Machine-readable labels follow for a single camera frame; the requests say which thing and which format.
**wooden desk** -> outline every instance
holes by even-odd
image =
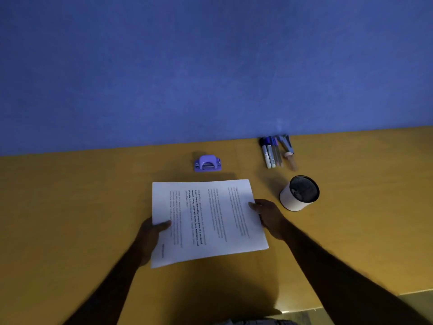
[[[293,137],[319,200],[284,214],[392,292],[433,288],[433,127]],[[197,174],[200,154],[223,171]],[[249,179],[277,202],[295,174],[255,139],[0,158],[0,323],[56,324],[105,277],[151,214],[153,181]],[[139,269],[120,324],[209,324],[320,305],[289,249]]]

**purple hole punch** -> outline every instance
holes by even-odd
[[[195,172],[221,171],[221,160],[215,155],[203,155],[194,162]]]

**white pen holder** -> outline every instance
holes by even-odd
[[[319,186],[305,175],[297,175],[281,191],[280,202],[290,211],[300,211],[307,205],[317,201]]]

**stack of paper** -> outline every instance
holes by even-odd
[[[249,180],[154,182],[153,223],[171,220],[159,235],[152,268],[175,262],[267,249]]]

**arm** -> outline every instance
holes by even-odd
[[[335,325],[428,325],[424,317],[387,290],[334,257],[284,218],[278,207],[256,200],[257,211],[271,235],[292,251]]]
[[[137,269],[149,262],[159,233],[168,227],[170,221],[153,226],[152,218],[147,219],[102,284],[64,325],[117,324]]]

